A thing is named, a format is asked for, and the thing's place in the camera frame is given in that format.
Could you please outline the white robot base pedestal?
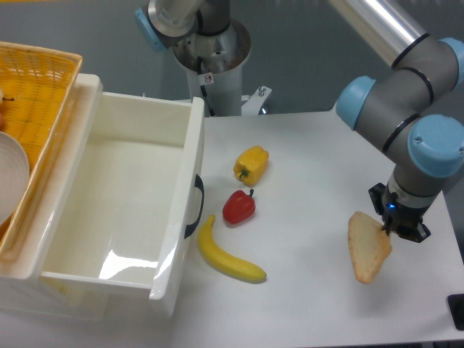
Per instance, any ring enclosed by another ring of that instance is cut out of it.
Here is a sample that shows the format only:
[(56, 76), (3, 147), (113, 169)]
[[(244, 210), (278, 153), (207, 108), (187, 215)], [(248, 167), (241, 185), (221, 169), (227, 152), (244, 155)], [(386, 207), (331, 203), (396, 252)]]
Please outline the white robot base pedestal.
[(253, 94), (242, 94), (242, 68), (251, 47), (248, 30), (236, 20), (231, 20), (217, 36), (195, 33), (174, 46), (173, 54), (186, 73), (190, 97), (203, 99), (205, 116), (252, 116), (265, 112), (271, 88), (260, 86)]

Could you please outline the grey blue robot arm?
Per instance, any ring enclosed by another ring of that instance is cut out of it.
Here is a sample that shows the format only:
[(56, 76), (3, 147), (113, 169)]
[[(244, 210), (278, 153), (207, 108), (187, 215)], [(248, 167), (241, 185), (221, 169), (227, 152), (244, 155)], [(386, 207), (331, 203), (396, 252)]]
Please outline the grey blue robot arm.
[[(384, 82), (354, 79), (335, 103), (337, 115), (395, 165), (388, 182), (369, 190), (386, 233), (420, 243), (423, 216), (463, 165), (463, 125), (427, 115), (463, 82), (463, 43), (432, 38), (395, 1), (332, 1), (331, 6), (392, 69)], [(249, 57), (247, 29), (228, 1), (150, 1), (135, 19), (155, 51), (171, 49), (188, 78), (191, 98), (205, 114), (256, 115), (268, 95), (241, 98), (241, 68)]]

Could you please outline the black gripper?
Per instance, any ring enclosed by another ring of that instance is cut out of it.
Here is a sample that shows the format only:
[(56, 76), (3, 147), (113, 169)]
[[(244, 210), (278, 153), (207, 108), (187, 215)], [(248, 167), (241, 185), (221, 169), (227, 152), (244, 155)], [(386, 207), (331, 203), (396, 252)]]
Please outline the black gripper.
[(383, 221), (381, 230), (387, 236), (394, 233), (401, 239), (421, 243), (431, 235), (428, 227), (423, 224), (423, 216), (430, 206), (416, 208), (403, 204), (398, 194), (391, 192), (382, 183), (371, 187), (368, 193), (376, 214)]

